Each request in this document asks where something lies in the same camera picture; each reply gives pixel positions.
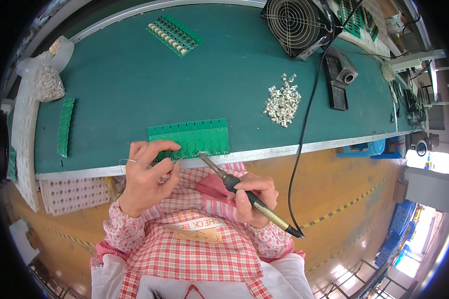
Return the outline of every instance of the person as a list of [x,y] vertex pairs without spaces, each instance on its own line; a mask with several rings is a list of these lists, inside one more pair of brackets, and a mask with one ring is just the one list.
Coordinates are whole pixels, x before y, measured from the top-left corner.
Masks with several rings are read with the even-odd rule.
[[253,191],[275,208],[272,178],[222,165],[241,179],[234,195],[209,167],[180,170],[169,158],[150,166],[179,149],[170,140],[131,143],[126,188],[90,260],[92,298],[314,298],[304,253],[247,199]]

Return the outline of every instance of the factory floor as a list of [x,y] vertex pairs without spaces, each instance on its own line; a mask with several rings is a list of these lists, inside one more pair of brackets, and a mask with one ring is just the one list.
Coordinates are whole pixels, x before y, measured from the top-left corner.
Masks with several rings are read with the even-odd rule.
[[[337,159],[330,149],[301,156],[293,183],[293,213],[306,238],[296,240],[303,250],[305,272],[316,298],[330,284],[353,272],[361,259],[373,261],[387,234],[394,210],[394,186],[403,159]],[[256,175],[272,176],[279,191],[275,211],[291,223],[287,194],[296,156],[245,163]],[[91,297],[89,258],[94,244],[103,240],[108,206],[54,217],[34,213],[13,184],[6,186],[13,213],[27,220],[40,237],[39,258],[61,282],[84,297]]]

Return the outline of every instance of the plastic bag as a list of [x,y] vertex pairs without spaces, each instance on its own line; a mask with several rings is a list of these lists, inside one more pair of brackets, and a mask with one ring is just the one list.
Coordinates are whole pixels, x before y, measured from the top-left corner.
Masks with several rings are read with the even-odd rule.
[[24,92],[41,102],[61,99],[65,95],[63,82],[50,64],[53,56],[45,51],[34,58],[27,58],[17,63],[17,74],[26,83]]

